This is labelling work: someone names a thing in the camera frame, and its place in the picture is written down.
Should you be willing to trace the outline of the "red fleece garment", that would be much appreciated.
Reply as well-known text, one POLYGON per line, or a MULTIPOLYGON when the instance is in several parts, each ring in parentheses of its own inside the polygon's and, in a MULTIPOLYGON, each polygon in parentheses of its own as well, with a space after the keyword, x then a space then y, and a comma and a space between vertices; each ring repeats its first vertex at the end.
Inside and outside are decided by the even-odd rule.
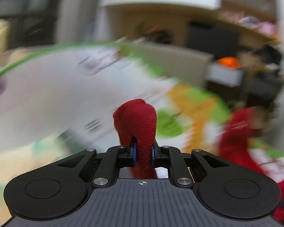
POLYGON ((156 179, 156 170, 151 162, 157 124, 155 109, 142 99, 130 100, 113 113, 113 119, 121 146, 127 147, 132 138, 137 140, 137 162, 131 169, 132 175, 135 178, 156 179))

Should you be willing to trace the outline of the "colourful cartoon play mat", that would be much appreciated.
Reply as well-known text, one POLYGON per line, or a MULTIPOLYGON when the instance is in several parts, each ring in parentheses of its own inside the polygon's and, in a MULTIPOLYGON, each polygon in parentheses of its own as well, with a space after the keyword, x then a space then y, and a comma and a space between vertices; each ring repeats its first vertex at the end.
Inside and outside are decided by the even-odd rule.
POLYGON ((265 113, 231 112, 217 95, 169 75, 130 45, 43 49, 0 70, 1 226, 284 226, 284 156, 260 142, 265 113), (93 189, 120 145, 113 113, 142 99, 155 140, 184 154, 194 185, 120 169, 93 189))

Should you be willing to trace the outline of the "orange object on desk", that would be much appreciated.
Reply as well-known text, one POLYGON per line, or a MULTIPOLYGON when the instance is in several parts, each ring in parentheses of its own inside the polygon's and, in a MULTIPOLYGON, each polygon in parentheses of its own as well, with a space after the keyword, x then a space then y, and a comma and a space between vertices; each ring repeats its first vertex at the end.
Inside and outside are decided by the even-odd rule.
POLYGON ((232 56, 220 58, 217 60, 217 63, 229 69, 238 69, 241 67, 239 60, 232 56))

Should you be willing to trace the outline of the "black monitor screen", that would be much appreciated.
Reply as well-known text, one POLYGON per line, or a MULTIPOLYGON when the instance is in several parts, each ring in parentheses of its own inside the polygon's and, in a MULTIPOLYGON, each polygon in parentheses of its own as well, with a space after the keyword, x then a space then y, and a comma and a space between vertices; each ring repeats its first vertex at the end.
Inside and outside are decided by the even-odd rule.
POLYGON ((239 34, 217 25, 190 22, 185 46, 214 55, 232 55, 239 50, 239 34))

